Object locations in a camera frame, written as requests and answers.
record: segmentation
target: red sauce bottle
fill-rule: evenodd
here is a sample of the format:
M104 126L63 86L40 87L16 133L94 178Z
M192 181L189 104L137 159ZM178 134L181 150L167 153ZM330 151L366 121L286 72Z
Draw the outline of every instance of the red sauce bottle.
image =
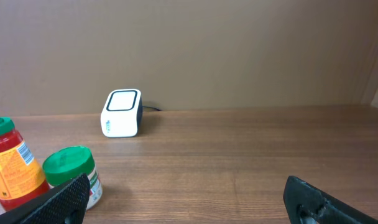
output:
M49 190L44 172L10 118L0 118L0 203L10 211Z

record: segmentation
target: brown wood surface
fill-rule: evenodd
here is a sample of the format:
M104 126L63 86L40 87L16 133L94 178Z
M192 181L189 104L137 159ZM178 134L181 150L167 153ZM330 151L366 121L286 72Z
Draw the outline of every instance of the brown wood surface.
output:
M85 223L288 223L289 175L378 219L378 110L366 106L148 112L119 139L98 114L14 121L41 163L92 150L104 194Z

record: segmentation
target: jar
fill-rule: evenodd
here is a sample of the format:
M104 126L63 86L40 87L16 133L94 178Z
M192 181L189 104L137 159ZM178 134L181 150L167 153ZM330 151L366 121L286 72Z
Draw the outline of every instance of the jar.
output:
M0 204L10 211L49 190L41 165L10 118L0 118Z
M94 206L102 196L102 185L96 171L90 149L85 146L71 146L49 156L42 164L45 177L51 187L56 187L81 173L90 181L90 199L87 208Z

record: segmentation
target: white cube-shaped device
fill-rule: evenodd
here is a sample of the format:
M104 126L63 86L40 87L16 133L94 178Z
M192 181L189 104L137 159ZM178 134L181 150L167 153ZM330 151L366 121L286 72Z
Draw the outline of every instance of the white cube-shaped device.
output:
M102 132L106 137L133 137L142 119L141 91L135 89L112 91L101 113Z

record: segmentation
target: orange label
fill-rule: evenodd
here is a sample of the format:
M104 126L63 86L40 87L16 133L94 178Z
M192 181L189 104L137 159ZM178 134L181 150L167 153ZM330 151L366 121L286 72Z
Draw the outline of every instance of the orange label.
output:
M22 141L0 152L0 199L10 200L27 195L45 180L41 166Z

